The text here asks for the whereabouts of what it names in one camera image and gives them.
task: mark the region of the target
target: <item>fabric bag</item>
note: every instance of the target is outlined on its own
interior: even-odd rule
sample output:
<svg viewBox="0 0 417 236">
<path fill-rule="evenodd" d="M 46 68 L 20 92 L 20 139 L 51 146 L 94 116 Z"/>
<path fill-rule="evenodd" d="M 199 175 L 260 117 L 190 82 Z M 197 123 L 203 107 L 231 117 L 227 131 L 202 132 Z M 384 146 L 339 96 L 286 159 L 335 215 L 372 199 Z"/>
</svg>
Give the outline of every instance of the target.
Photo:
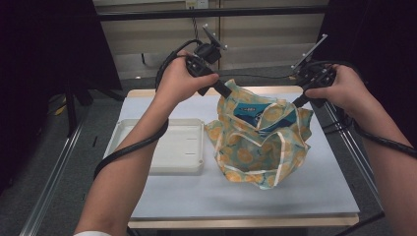
<svg viewBox="0 0 417 236">
<path fill-rule="evenodd" d="M 218 167 L 231 182 L 271 189 L 303 164 L 313 111 L 256 95 L 234 80 L 226 85 L 232 93 L 218 101 L 218 120 L 205 125 Z"/>
</svg>

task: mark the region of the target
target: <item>black curtain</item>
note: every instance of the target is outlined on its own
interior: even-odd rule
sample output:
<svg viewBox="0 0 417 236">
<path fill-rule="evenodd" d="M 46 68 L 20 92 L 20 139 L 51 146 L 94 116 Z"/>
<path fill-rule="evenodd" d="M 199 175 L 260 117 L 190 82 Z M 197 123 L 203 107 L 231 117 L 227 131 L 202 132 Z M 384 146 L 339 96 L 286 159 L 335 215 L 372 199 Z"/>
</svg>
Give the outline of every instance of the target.
<svg viewBox="0 0 417 236">
<path fill-rule="evenodd" d="M 330 0 L 349 6 L 327 13 L 329 35 L 317 59 L 346 60 L 359 68 L 371 93 L 412 145 L 417 146 L 417 3 L 411 0 Z"/>
<path fill-rule="evenodd" d="M 25 163 L 52 95 L 67 84 L 81 94 L 91 83 L 121 88 L 95 16 L 91 0 L 0 1 L 0 191 Z"/>
</svg>

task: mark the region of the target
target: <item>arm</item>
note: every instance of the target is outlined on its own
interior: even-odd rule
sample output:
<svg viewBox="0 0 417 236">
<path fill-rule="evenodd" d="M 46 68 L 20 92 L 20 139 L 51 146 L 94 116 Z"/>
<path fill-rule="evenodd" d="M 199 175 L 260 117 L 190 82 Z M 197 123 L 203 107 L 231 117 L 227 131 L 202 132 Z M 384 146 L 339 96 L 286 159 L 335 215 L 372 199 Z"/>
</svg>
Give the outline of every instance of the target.
<svg viewBox="0 0 417 236">
<path fill-rule="evenodd" d="M 179 102 L 198 89 L 214 84 L 217 79 L 216 74 L 193 78 L 186 70 L 184 58 L 175 59 L 163 74 L 149 108 L 117 149 L 152 136 Z M 89 190 L 75 233 L 94 230 L 125 235 L 130 216 L 145 187 L 156 143 L 131 152 L 100 171 Z"/>
<path fill-rule="evenodd" d="M 311 98 L 326 98 L 343 108 L 366 132 L 402 143 L 407 141 L 382 105 L 350 68 L 335 66 L 336 80 L 329 88 L 306 91 Z M 417 159 L 363 139 L 374 171 L 387 219 L 396 235 L 417 232 Z"/>
</svg>

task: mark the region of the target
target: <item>black stand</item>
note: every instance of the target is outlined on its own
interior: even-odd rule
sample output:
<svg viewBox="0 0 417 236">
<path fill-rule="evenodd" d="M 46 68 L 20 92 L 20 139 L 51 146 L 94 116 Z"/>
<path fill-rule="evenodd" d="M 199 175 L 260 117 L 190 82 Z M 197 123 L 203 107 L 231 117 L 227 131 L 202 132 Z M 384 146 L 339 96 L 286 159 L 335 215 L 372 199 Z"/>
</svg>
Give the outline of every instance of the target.
<svg viewBox="0 0 417 236">
<path fill-rule="evenodd" d="M 114 91 L 111 91 L 109 89 L 101 88 L 100 86 L 96 85 L 93 82 L 83 81 L 83 82 L 71 83 L 70 81 L 67 81 L 65 85 L 65 97 L 67 101 L 68 124 L 69 124 L 67 137 L 71 137 L 74 131 L 77 129 L 78 122 L 77 122 L 77 114 L 76 114 L 74 96 L 77 98 L 77 101 L 82 106 L 92 105 L 94 101 L 91 94 L 89 94 L 88 87 L 94 88 L 100 91 L 101 93 L 118 101 L 123 101 L 125 99 L 124 96 L 117 94 Z"/>
</svg>

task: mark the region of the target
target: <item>metal rail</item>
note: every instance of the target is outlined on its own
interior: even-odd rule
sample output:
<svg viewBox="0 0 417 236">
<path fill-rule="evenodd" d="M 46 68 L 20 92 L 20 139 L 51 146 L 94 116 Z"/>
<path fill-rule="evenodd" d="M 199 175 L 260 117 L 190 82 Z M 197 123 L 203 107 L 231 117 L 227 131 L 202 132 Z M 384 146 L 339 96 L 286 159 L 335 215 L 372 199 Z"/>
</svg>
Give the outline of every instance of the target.
<svg viewBox="0 0 417 236">
<path fill-rule="evenodd" d="M 299 6 L 299 7 L 271 7 L 271 8 L 220 8 L 220 9 L 195 9 L 195 10 L 170 10 L 153 12 L 114 12 L 98 13 L 101 21 L 132 21 L 132 20 L 156 20 L 179 18 L 208 18 L 208 17 L 241 17 L 241 16 L 268 16 L 268 15 L 297 15 L 297 14 L 322 14 L 327 11 L 346 11 L 346 8 L 354 7 L 329 7 L 327 5 Z"/>
<path fill-rule="evenodd" d="M 335 108 L 333 105 L 326 103 L 326 110 L 330 115 L 330 118 L 333 122 L 338 122 L 337 115 L 335 114 Z M 372 171 L 371 165 L 366 157 L 366 155 L 362 152 L 359 146 L 356 144 L 355 140 L 353 139 L 352 135 L 348 130 L 342 129 L 340 125 L 337 125 L 337 128 L 340 129 L 339 134 L 343 139 L 346 147 L 348 148 L 349 152 L 352 154 L 353 160 L 356 162 L 359 170 L 362 173 L 366 183 L 368 184 L 369 189 L 371 190 L 372 194 L 374 195 L 377 203 L 379 204 L 380 208 L 383 209 L 383 205 L 380 200 L 380 195 L 378 194 L 377 185 L 375 183 L 374 172 Z"/>
<path fill-rule="evenodd" d="M 52 173 L 49 176 L 46 185 L 40 194 L 39 199 L 37 200 L 34 208 L 32 209 L 30 216 L 28 217 L 20 236 L 34 236 L 36 235 L 43 218 L 46 215 L 48 207 L 52 201 L 53 194 L 55 189 L 58 186 L 59 180 L 64 172 L 65 166 L 71 156 L 71 153 L 77 143 L 78 137 L 80 136 L 81 130 L 84 125 L 84 121 L 87 118 L 89 112 L 88 107 L 84 107 L 81 112 L 80 123 L 77 126 L 76 130 L 73 132 L 71 137 L 67 138 L 67 142 L 62 148 L 62 151 L 58 157 L 58 160 L 55 164 L 55 167 L 52 170 Z"/>
</svg>

